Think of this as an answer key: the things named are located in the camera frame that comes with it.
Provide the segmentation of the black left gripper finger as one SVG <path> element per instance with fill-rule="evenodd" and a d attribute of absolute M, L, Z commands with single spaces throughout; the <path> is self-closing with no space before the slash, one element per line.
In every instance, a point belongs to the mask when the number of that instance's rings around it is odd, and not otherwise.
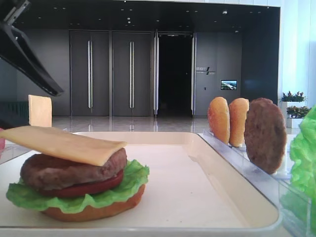
<path fill-rule="evenodd" d="M 0 57 L 22 72 L 51 96 L 60 96 L 64 90 L 50 76 L 33 52 L 28 37 L 12 25 L 0 24 Z"/>

